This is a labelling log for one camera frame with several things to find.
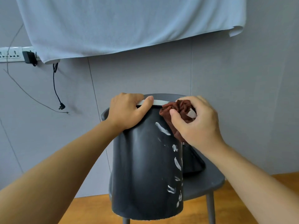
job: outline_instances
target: forearm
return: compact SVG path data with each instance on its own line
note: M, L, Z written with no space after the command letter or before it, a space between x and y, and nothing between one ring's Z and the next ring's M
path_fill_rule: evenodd
M205 154L226 176L260 224L298 223L298 196L232 148Z
M90 169L118 133L103 121L0 191L0 223L58 223Z

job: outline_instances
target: chair leg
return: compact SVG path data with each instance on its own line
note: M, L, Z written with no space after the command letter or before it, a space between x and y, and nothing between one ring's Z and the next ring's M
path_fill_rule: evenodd
M123 224L130 224L130 219L123 218Z
M206 195L207 198L207 212L209 215L209 223L216 224L215 220L215 207L214 207L214 192L210 192Z

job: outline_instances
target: crumpled brown rag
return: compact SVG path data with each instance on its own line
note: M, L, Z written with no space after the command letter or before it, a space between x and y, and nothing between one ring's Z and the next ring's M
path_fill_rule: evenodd
M190 109L193 108L191 101L189 100L177 100L176 102L169 102L168 104L162 105L162 108L159 111L160 116L162 116L167 124L169 125L174 137L178 139L180 142L186 142L186 140L182 137L180 132L174 127L174 125L171 122L171 116L170 116L170 109L175 109L178 113L180 113L183 120L185 120L186 123L191 123L195 118L191 118L187 116Z

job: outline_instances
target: power strip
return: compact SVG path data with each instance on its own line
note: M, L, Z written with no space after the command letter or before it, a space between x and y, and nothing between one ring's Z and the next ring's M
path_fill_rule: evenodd
M34 52L33 46L30 47L10 47L9 53L8 47L0 47L0 62L22 62L25 61L22 51Z

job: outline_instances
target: wooden surface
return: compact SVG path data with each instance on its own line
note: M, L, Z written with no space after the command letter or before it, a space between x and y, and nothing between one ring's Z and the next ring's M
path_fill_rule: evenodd
M276 175L275 178L299 194L299 172ZM217 224L257 223L231 185L225 185L214 194ZM184 210L169 219L150 221L159 224L208 223L205 196L185 201ZM108 195L76 198L59 224L122 223L122 218L111 210ZM148 223L148 221L131 221Z

